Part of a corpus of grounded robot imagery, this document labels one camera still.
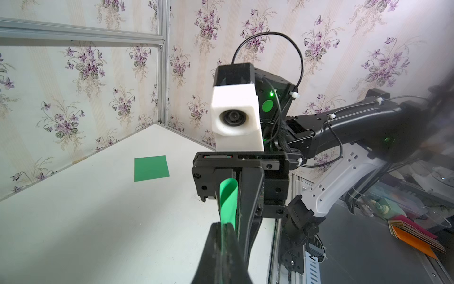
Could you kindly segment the green square paper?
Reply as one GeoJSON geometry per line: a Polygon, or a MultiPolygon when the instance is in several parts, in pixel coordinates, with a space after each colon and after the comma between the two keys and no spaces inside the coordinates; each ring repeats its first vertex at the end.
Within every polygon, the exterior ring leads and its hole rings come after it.
{"type": "Polygon", "coordinates": [[[221,246],[225,253],[228,246],[225,244],[229,234],[235,235],[236,212],[238,208],[238,181],[228,178],[219,186],[220,196],[220,220],[221,220],[221,246]]]}
{"type": "Polygon", "coordinates": [[[165,156],[140,157],[134,159],[134,181],[149,181],[169,177],[165,156]]]}

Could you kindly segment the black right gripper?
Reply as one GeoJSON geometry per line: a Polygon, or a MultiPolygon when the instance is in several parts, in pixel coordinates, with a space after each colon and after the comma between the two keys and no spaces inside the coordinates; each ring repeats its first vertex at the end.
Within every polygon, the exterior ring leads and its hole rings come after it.
{"type": "Polygon", "coordinates": [[[249,261],[254,217],[279,218],[289,187],[289,173],[299,162],[285,152],[198,152],[192,175],[202,201],[216,198],[221,215],[221,183],[238,181],[236,234],[242,260],[249,261]]]}

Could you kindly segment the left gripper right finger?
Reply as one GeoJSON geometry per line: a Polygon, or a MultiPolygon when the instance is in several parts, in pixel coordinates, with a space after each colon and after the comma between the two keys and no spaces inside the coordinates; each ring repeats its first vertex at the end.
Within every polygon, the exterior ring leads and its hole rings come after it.
{"type": "Polygon", "coordinates": [[[225,224],[225,283],[252,283],[231,223],[225,224]]]}

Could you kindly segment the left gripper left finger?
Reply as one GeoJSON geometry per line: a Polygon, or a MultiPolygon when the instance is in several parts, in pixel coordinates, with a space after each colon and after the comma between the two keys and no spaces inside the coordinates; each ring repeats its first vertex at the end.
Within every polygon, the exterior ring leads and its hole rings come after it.
{"type": "Polygon", "coordinates": [[[224,236],[227,225],[221,222],[210,226],[192,284],[226,284],[224,236]]]}

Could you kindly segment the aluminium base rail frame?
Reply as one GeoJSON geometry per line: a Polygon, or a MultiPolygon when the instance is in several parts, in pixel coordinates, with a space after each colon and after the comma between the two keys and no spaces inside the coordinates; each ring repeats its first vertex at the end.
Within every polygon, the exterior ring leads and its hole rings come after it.
{"type": "Polygon", "coordinates": [[[275,222],[268,284],[321,283],[319,258],[324,257],[318,239],[325,217],[316,217],[302,201],[302,193],[313,183],[290,174],[288,197],[275,222]]]}

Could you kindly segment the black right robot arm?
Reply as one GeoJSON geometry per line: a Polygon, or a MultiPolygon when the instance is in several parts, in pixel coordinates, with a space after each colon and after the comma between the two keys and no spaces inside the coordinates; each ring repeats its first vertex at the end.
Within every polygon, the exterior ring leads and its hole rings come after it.
{"type": "Polygon", "coordinates": [[[214,152],[199,152],[192,175],[202,201],[216,199],[194,282],[250,283],[248,264],[261,223],[281,220],[278,260],[303,273],[306,246],[335,201],[375,171],[410,157],[431,122],[454,100],[441,86],[429,98],[370,89],[358,103],[287,116],[297,86],[250,63],[216,68],[211,102],[214,152]]]}

